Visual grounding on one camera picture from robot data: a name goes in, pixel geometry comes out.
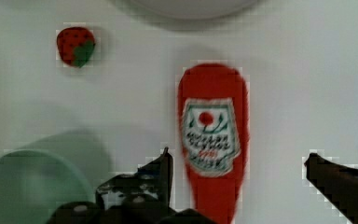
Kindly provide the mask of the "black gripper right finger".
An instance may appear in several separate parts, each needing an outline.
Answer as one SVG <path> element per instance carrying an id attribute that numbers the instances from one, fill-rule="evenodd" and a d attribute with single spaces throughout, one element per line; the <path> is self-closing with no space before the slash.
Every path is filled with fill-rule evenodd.
<path id="1" fill-rule="evenodd" d="M 306 178 L 352 224 L 358 224 L 358 169 L 310 153 Z"/>

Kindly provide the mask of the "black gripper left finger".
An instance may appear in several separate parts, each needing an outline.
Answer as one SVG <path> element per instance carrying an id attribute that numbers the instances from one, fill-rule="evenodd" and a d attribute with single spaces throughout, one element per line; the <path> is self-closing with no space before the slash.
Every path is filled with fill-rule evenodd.
<path id="1" fill-rule="evenodd" d="M 131 197 L 145 196 L 164 205 L 170 204 L 173 157 L 169 148 L 134 174 L 120 174 L 102 183 L 95 190 L 95 201 L 104 210 L 121 206 Z"/>

